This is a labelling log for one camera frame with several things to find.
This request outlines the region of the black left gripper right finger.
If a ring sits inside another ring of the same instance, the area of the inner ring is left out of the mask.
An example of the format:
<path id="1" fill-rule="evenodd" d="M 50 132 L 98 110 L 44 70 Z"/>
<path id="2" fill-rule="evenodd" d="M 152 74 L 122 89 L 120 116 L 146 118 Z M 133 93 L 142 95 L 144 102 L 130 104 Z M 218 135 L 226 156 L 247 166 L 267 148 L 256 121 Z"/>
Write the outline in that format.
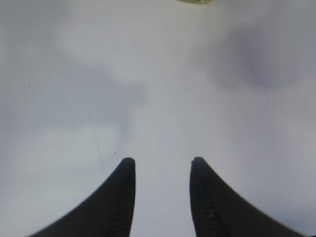
<path id="1" fill-rule="evenodd" d="M 190 204 L 198 237 L 300 237 L 237 194 L 202 158 L 193 159 Z"/>

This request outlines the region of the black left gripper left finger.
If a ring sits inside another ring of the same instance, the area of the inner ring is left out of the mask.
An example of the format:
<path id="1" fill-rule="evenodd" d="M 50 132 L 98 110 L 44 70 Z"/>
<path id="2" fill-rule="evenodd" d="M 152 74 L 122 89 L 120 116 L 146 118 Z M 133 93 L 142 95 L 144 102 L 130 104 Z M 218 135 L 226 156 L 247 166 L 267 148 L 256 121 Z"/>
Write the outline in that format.
<path id="1" fill-rule="evenodd" d="M 124 158 L 86 200 L 36 237 L 127 237 L 135 205 L 135 160 Z"/>

